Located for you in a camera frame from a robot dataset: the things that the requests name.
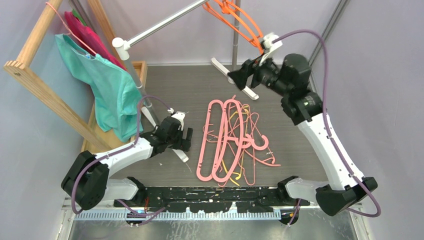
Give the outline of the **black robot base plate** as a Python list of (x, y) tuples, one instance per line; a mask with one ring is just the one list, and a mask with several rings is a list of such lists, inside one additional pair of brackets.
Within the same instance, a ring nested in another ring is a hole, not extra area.
[(144, 187), (130, 199), (115, 197), (113, 205), (169, 213), (226, 213), (235, 205), (238, 213), (267, 213), (274, 208), (295, 207), (295, 199), (283, 196), (275, 186)]

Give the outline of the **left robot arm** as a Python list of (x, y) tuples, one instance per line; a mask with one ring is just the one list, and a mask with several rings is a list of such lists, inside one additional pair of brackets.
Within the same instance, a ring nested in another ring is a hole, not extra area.
[(153, 131), (141, 133), (134, 141), (106, 152), (81, 152), (61, 183), (71, 198), (75, 214), (90, 210), (104, 201), (118, 206), (141, 206), (147, 200), (146, 187), (135, 177), (112, 179), (115, 173), (166, 149), (188, 152), (193, 129), (184, 129), (185, 112), (167, 116)]

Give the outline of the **orange plastic hanger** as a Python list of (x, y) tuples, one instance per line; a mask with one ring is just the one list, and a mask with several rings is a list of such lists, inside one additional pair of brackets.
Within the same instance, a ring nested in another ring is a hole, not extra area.
[[(235, 30), (238, 35), (257, 48), (259, 53), (262, 54), (264, 50), (261, 46), (261, 39), (264, 35), (257, 23), (240, 6), (237, 6), (234, 0), (216, 0), (215, 2), (221, 12), (217, 14), (217, 18)], [(224, 15), (231, 16), (234, 20), (237, 20), (239, 29), (237, 30), (235, 23), (230, 23), (229, 20), (225, 19)]]
[[(212, 1), (213, 3), (215, 3), (215, 6), (218, 6), (218, 4), (215, 2), (215, 0), (213, 0)], [(202, 7), (203, 7), (203, 9), (204, 10), (206, 10), (209, 14), (211, 14), (212, 16), (214, 16), (216, 19), (218, 19), (217, 18), (217, 16), (218, 16), (218, 13), (219, 14), (221, 14), (221, 9), (220, 9), (220, 7), (218, 6), (218, 10), (216, 10), (215, 8), (214, 8), (214, 6), (213, 5), (211, 5), (210, 4), (210, 2), (208, 1), (208, 2), (205, 2), (203, 5), (202, 5)], [(229, 16), (229, 15), (224, 15), (224, 18), (226, 19), (226, 20), (229, 20), (230, 21), (230, 23), (232, 23), (232, 24), (235, 24), (235, 26), (236, 26), (236, 29), (238, 30), (239, 29), (239, 23), (238, 23), (238, 21), (237, 20), (234, 20), (233, 19), (233, 17), (232, 16)]]

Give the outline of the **pink wire hanger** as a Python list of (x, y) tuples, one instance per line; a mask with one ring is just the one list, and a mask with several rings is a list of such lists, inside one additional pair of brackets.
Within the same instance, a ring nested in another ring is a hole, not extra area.
[[(262, 134), (257, 127), (259, 114), (256, 112), (245, 111), (243, 114), (244, 134), (250, 136), (253, 142), (259, 142)], [(277, 163), (274, 152), (267, 146), (265, 149), (256, 149), (252, 145), (241, 151), (241, 157), (238, 160), (237, 167), (231, 173), (229, 181), (235, 186), (240, 186), (240, 180), (244, 180), (247, 186), (256, 184), (257, 165), (263, 165), (271, 168), (278, 168), (281, 164)]]
[(205, 124), (202, 128), (202, 131), (206, 133), (206, 137), (204, 139), (209, 143), (222, 143), (231, 145), (229, 137), (234, 136), (234, 127), (230, 124), (227, 126), (220, 126), (217, 129), (213, 129), (214, 124), (208, 123)]

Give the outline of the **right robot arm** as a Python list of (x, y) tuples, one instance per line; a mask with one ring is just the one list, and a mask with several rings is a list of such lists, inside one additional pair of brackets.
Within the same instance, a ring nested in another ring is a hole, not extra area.
[(282, 97), (284, 113), (311, 144), (327, 176), (327, 181), (305, 180), (291, 176), (277, 185), (277, 198), (283, 205), (296, 199), (314, 202), (329, 216), (347, 210), (374, 191), (378, 183), (374, 177), (365, 177), (355, 166), (341, 145), (329, 116), (324, 113), (320, 96), (308, 88), (311, 67), (308, 60), (296, 53), (285, 56), (279, 67), (271, 58), (246, 60), (240, 69), (227, 76), (239, 90), (264, 85)]

